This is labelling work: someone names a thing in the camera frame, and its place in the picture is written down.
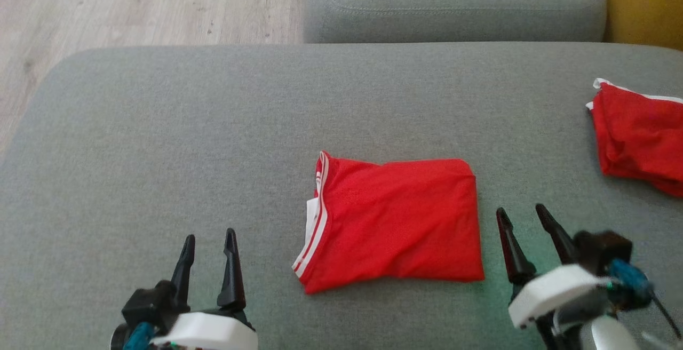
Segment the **red shorts with white stripe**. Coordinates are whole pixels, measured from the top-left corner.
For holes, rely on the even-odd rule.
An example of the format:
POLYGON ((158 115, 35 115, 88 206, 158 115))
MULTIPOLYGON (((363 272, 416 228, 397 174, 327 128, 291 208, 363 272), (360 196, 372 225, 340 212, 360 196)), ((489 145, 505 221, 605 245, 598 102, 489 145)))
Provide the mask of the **red shorts with white stripe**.
POLYGON ((683 198, 683 99, 640 94, 604 78, 593 87, 586 107, 601 172, 683 198))

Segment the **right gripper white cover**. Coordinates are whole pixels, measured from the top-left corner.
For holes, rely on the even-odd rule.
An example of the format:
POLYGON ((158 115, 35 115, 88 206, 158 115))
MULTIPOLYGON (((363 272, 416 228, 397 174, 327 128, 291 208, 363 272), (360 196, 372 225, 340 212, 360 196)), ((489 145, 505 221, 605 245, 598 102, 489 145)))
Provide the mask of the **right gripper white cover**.
POLYGON ((515 238, 514 226, 503 207, 497 209, 498 233, 502 243, 507 279, 513 286, 507 308, 517 330, 534 326, 548 350, 585 350, 583 325, 604 314, 609 277, 598 277, 578 262, 578 249, 571 236, 544 204, 536 204, 537 216, 553 241, 561 266, 537 275, 515 238))

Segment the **grey sofa seat cushion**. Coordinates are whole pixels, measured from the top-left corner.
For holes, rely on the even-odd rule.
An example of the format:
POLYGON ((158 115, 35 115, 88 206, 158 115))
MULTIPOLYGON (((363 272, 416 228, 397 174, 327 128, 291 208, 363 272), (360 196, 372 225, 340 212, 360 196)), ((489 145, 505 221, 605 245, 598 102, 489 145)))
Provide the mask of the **grey sofa seat cushion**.
POLYGON ((78 53, 42 82, 0 162, 0 350, 109 350, 137 288, 196 235, 189 303, 213 308, 236 231, 263 350, 530 350, 515 330, 495 212, 558 265, 535 204, 614 230, 683 330, 683 200, 604 177, 585 104, 604 78, 683 95, 683 52, 580 42, 228 45, 78 53), (461 158, 486 280, 379 280, 306 296, 318 153, 461 158))

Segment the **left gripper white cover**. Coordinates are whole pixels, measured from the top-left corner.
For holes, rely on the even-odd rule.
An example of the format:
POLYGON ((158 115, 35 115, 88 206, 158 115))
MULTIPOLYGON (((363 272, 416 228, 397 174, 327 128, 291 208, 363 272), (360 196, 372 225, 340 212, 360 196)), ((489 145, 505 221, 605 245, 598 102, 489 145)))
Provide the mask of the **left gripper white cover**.
MULTIPOLYGON (((217 297, 220 309, 173 314, 163 335, 151 339, 151 350, 258 350, 259 338, 244 311, 246 297, 236 231, 225 233, 224 279, 217 297)), ((181 248, 171 277, 175 287, 174 309, 190 309, 190 270, 195 259, 195 235, 189 234, 181 248)))

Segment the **grey sofa back cushion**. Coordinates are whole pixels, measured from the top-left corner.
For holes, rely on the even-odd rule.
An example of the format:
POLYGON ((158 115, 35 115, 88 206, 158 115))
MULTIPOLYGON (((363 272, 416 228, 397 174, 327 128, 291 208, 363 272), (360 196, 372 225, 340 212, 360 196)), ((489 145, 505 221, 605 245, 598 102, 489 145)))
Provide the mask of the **grey sofa back cushion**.
POLYGON ((307 43, 601 42, 607 0, 306 0, 307 43))

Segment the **red jersey with white trim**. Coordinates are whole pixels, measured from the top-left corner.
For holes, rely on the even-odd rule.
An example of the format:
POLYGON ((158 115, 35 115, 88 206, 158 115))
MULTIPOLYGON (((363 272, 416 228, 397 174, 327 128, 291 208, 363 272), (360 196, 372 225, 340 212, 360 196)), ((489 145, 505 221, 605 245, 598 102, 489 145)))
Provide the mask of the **red jersey with white trim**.
POLYGON ((292 270, 308 295, 379 278, 485 279, 476 177, 464 160, 349 160, 321 151, 292 270))

